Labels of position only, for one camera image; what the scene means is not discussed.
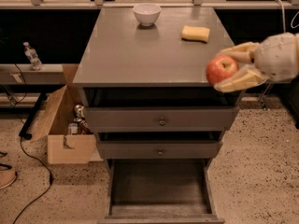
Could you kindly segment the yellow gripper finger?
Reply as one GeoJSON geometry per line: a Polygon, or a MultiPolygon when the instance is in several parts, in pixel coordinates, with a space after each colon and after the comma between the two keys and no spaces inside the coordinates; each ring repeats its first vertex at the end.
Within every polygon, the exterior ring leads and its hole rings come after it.
{"type": "Polygon", "coordinates": [[[242,91],[262,85],[268,78],[253,65],[246,64],[231,77],[216,83],[214,89],[221,92],[242,91]]]}
{"type": "Polygon", "coordinates": [[[220,54],[232,57],[239,63],[254,63],[254,52],[260,46],[258,42],[246,42],[227,49],[222,49],[220,54]]]}

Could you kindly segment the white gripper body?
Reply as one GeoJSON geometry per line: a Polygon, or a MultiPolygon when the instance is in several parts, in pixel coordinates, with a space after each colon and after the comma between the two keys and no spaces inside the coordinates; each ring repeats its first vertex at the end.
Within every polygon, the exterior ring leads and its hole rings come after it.
{"type": "Polygon", "coordinates": [[[296,78],[299,73],[299,34],[267,37],[254,51],[254,65],[273,82],[296,78]]]}

